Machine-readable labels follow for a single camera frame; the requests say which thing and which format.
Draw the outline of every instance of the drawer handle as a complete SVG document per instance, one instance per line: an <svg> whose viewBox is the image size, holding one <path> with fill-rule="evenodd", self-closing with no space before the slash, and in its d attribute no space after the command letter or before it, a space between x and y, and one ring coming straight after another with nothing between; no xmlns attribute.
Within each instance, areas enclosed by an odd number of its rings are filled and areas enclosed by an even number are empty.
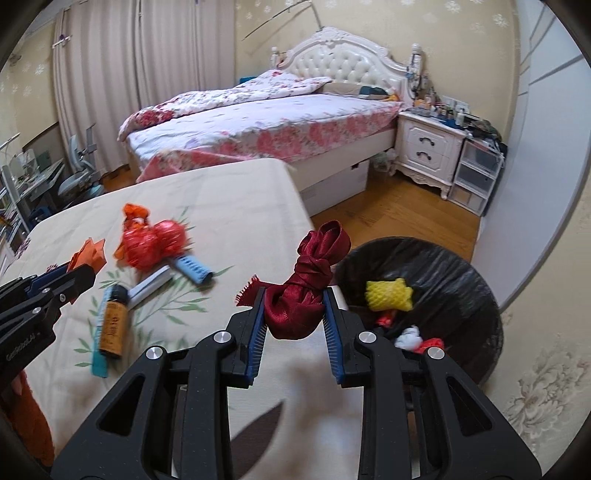
<svg viewBox="0 0 591 480"><path fill-rule="evenodd" d="M430 138L427 138L427 137L421 137L421 138L419 138L418 140L419 140L419 142L421 142L421 143L423 143L423 141L424 141L424 140L427 140L427 141L429 141L429 143L431 144L431 146L432 146L432 147L434 147L434 146L435 146L435 142L434 142L433 140L431 140Z"/></svg>
<svg viewBox="0 0 591 480"><path fill-rule="evenodd" d="M420 157L421 155L426 155L427 160L431 161L431 155L429 155L427 152L417 152L417 157Z"/></svg>

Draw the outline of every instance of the amber bottle with black cap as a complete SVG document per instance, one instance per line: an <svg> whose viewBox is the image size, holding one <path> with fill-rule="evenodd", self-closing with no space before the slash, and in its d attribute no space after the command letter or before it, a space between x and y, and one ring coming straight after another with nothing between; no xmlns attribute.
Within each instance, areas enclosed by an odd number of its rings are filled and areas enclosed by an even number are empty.
<svg viewBox="0 0 591 480"><path fill-rule="evenodd" d="M105 318L100 333L100 352L111 358L121 358L128 328L129 293L123 285L113 285L105 306Z"/></svg>

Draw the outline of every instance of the floral wallpaper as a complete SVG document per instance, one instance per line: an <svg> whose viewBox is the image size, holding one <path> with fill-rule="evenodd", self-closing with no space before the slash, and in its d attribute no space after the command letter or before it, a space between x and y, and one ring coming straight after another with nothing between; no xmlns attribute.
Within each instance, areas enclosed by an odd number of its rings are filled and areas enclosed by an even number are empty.
<svg viewBox="0 0 591 480"><path fill-rule="evenodd" d="M21 133L18 145L12 144L18 151L57 122L51 78L53 32L51 23L21 40L14 50L20 60L13 66L7 63L0 74L0 116L10 119L12 127ZM2 122L0 142L6 136Z"/></svg>
<svg viewBox="0 0 591 480"><path fill-rule="evenodd" d="M505 344L486 393L545 472L591 410L591 180L552 253L502 315Z"/></svg>
<svg viewBox="0 0 591 480"><path fill-rule="evenodd" d="M294 7L243 40L295 0L236 0L236 75L268 68L272 46L286 51L317 29L308 4ZM439 94L508 134L516 65L517 17L511 0L314 0L323 25L388 47L407 62L412 43L426 54Z"/></svg>

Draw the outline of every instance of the black cap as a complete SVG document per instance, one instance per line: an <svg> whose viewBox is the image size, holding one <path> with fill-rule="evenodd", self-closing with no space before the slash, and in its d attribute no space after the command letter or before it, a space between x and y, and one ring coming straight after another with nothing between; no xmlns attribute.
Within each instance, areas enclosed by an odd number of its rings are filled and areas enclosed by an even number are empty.
<svg viewBox="0 0 591 480"><path fill-rule="evenodd" d="M119 285L116 283L111 287L111 296L109 297L109 301L118 301L123 305L127 305L129 302L129 293L127 292L127 288L123 285Z"/></svg>

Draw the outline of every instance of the black trash can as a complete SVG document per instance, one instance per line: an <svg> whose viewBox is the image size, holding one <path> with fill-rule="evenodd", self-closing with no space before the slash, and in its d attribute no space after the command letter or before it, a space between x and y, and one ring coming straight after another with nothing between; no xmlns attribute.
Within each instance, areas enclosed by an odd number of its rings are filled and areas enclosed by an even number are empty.
<svg viewBox="0 0 591 480"><path fill-rule="evenodd" d="M366 328L379 314L365 301L368 280L402 277L413 288L413 309L398 312L386 336L392 341L407 327L418 326L424 340L443 339L446 352L482 385L503 347L499 307L480 274L453 252L417 238L386 237L351 251L335 270L351 311Z"/></svg>

